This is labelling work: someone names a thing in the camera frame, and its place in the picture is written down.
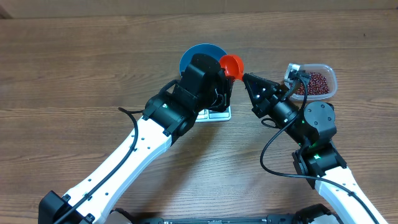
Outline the red measuring scoop blue handle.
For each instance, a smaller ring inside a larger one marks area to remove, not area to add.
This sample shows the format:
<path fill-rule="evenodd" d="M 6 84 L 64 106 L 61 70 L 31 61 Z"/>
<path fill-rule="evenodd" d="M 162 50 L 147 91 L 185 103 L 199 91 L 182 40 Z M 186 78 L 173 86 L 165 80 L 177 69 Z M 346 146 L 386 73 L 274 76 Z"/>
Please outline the red measuring scoop blue handle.
<path fill-rule="evenodd" d="M 239 56 L 235 54 L 224 55 L 220 58 L 219 63 L 224 69 L 227 77 L 231 77 L 233 80 L 243 81 L 244 64 Z"/>

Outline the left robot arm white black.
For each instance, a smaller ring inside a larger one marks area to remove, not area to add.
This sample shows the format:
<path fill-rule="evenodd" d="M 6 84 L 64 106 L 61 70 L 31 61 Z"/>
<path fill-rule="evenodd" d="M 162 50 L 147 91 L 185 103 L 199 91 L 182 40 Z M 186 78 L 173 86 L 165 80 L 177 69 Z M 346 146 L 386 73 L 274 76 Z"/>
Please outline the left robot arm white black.
<path fill-rule="evenodd" d="M 104 223 L 140 173 L 195 124 L 203 110 L 229 107 L 233 81 L 220 61 L 197 53 L 181 73 L 148 100 L 141 117 L 121 108 L 134 128 L 85 180 L 63 196 L 50 191 L 39 203 L 39 223 Z"/>

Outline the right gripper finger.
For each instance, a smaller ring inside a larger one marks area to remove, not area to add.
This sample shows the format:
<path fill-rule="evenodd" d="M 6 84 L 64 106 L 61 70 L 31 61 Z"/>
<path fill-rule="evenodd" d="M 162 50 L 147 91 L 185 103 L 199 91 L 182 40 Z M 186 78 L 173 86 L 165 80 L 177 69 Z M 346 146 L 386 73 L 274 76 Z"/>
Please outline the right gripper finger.
<path fill-rule="evenodd" d="M 243 75 L 243 82 L 245 85 L 245 89 L 248 92 L 251 103 L 255 105 L 257 103 L 257 94 L 258 94 L 256 76 L 251 73 L 245 73 Z"/>
<path fill-rule="evenodd" d="M 273 82 L 271 80 L 256 76 L 258 92 L 267 91 L 273 88 L 278 88 L 280 86 L 279 83 Z"/>

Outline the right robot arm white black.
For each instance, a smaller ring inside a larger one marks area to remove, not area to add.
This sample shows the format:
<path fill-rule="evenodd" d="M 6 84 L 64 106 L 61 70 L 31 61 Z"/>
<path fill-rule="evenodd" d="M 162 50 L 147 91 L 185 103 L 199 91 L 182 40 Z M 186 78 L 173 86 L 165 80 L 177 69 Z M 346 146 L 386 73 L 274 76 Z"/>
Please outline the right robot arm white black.
<path fill-rule="evenodd" d="M 294 151 L 295 174 L 276 172 L 263 161 L 261 167 L 281 177 L 305 179 L 337 213 L 343 223 L 385 223 L 386 220 L 365 196 L 332 138 L 336 134 L 333 105 L 322 101 L 296 106 L 289 99 L 294 92 L 279 83 L 246 73 L 242 77 L 252 111 L 275 123 L 298 145 Z"/>

